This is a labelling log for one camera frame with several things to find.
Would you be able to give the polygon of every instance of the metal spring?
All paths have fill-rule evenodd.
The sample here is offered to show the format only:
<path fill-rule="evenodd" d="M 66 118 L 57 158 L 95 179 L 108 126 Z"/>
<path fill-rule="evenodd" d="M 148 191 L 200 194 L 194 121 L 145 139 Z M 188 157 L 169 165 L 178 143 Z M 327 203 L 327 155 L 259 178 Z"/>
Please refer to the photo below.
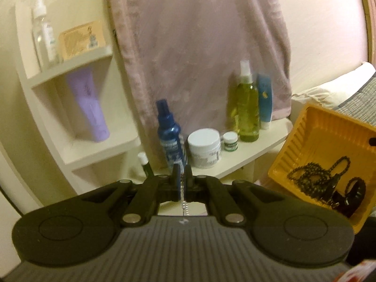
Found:
<path fill-rule="evenodd" d="M 184 199 L 184 174 L 180 177 L 180 202 L 182 204 L 183 216 L 189 216 L 188 203 Z"/>

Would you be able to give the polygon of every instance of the white spray nozzle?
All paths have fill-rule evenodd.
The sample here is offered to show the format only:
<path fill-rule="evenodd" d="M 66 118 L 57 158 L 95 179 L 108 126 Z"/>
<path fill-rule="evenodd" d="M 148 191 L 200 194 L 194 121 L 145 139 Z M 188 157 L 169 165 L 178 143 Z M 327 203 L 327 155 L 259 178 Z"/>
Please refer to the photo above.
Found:
<path fill-rule="evenodd" d="M 35 6 L 33 9 L 34 18 L 38 18 L 40 16 L 46 16 L 47 14 L 47 8 L 44 4 L 43 0 L 36 0 Z"/>
<path fill-rule="evenodd" d="M 250 76 L 251 67 L 249 66 L 249 60 L 240 61 L 240 76 Z"/>
<path fill-rule="evenodd" d="M 149 160 L 148 160 L 146 153 L 144 151 L 138 153 L 137 157 L 140 160 L 141 165 L 148 164 Z"/>

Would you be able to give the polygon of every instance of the bar soap box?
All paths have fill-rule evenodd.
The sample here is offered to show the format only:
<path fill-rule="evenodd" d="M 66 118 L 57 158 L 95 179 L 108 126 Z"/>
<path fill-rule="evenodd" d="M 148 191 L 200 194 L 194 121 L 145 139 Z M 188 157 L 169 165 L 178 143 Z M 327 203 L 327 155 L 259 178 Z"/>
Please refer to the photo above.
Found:
<path fill-rule="evenodd" d="M 100 21 L 89 22 L 62 32 L 59 42 L 64 60 L 106 45 Z"/>

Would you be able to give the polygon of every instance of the yellow-green liquid bottle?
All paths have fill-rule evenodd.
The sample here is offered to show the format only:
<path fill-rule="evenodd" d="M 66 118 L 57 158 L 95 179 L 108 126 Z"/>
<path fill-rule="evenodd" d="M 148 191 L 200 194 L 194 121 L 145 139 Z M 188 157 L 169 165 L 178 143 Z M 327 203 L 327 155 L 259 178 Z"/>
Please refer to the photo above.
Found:
<path fill-rule="evenodd" d="M 236 89 L 239 136 L 244 142 L 254 142 L 260 132 L 258 90 L 252 81 L 249 61 L 242 60 L 240 67 L 240 84 Z"/>

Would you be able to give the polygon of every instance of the white shelf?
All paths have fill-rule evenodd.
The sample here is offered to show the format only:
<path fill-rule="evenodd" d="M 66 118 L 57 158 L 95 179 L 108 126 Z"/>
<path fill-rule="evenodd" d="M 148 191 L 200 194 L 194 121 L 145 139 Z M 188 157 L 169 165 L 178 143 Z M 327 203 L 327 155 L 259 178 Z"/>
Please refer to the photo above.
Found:
<path fill-rule="evenodd" d="M 208 169 L 192 167 L 192 173 L 223 178 L 282 143 L 292 128 L 293 124 L 289 119 L 272 121 L 268 130 L 260 130 L 257 141 L 248 143 L 239 141 L 236 151 L 222 151 L 222 158 L 215 166 Z"/>
<path fill-rule="evenodd" d="M 87 11 L 80 16 L 69 11 L 74 7 L 72 1 L 57 0 L 48 5 L 55 37 L 74 26 L 100 20 L 108 45 L 41 72 L 31 35 L 31 8 L 17 2 L 15 61 L 27 104 L 48 150 L 72 188 L 77 194 L 82 194 L 118 180 L 123 175 L 123 158 L 127 158 L 127 152 L 141 142 L 127 100 L 129 93 L 123 82 L 122 61 L 106 20 L 105 1 L 82 0 L 84 5 L 80 7 Z M 89 64 L 93 68 L 97 97 L 110 131 L 110 137 L 102 142 L 92 139 L 90 125 L 65 79 L 66 73 Z"/>
<path fill-rule="evenodd" d="M 128 126 L 111 132 L 110 137 L 103 142 L 75 139 L 73 144 L 64 149 L 63 160 L 74 171 L 122 154 L 140 144 L 136 129 Z"/>
<path fill-rule="evenodd" d="M 110 45 L 107 45 L 103 48 L 97 48 L 89 52 L 83 53 L 81 55 L 75 56 L 67 61 L 64 61 L 59 65 L 52 67 L 51 69 L 47 69 L 43 72 L 40 72 L 39 74 L 36 74 L 31 78 L 28 78 L 27 82 L 29 83 L 29 86 L 33 88 L 57 76 L 78 69 L 79 67 L 89 65 L 100 59 L 112 57 L 112 54 L 112 47 Z"/>

